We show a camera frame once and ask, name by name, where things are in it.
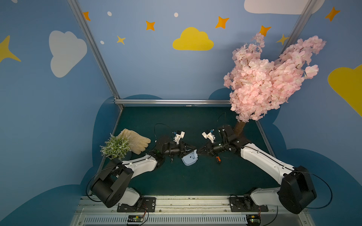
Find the white alarm device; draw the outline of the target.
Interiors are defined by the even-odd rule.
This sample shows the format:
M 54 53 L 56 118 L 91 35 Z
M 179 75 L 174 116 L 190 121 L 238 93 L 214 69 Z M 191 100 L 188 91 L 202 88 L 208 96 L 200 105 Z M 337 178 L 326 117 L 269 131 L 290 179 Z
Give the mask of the white alarm device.
M 197 150 L 190 152 L 189 154 L 187 154 L 182 158 L 182 161 L 185 166 L 191 166 L 195 164 L 197 160 L 198 160 Z

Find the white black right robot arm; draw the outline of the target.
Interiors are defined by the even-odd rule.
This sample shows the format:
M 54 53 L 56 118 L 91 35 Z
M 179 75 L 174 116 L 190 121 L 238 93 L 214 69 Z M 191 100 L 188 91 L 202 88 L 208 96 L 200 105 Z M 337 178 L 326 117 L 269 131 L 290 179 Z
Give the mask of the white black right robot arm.
M 278 184 L 275 188 L 255 188 L 244 194 L 246 208 L 255 206 L 283 206 L 291 213 L 299 214 L 312 201 L 317 193 L 311 174 L 303 166 L 294 167 L 264 152 L 243 135 L 237 136 L 230 125 L 218 129 L 221 142 L 216 142 L 213 131 L 206 131 L 202 136 L 207 139 L 199 153 L 218 157 L 219 153 L 230 151 L 266 172 Z

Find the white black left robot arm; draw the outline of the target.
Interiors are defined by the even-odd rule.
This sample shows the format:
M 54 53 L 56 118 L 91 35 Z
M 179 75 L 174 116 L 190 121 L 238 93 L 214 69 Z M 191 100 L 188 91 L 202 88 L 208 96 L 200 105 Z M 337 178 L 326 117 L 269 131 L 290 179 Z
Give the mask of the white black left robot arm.
M 197 148 L 183 141 L 171 141 L 164 136 L 156 142 L 155 147 L 145 156 L 130 160 L 111 160 L 90 181 L 87 188 L 98 197 L 106 207 L 118 205 L 139 206 L 141 195 L 129 188 L 130 181 L 143 173 L 158 169 L 165 157 L 196 160 Z

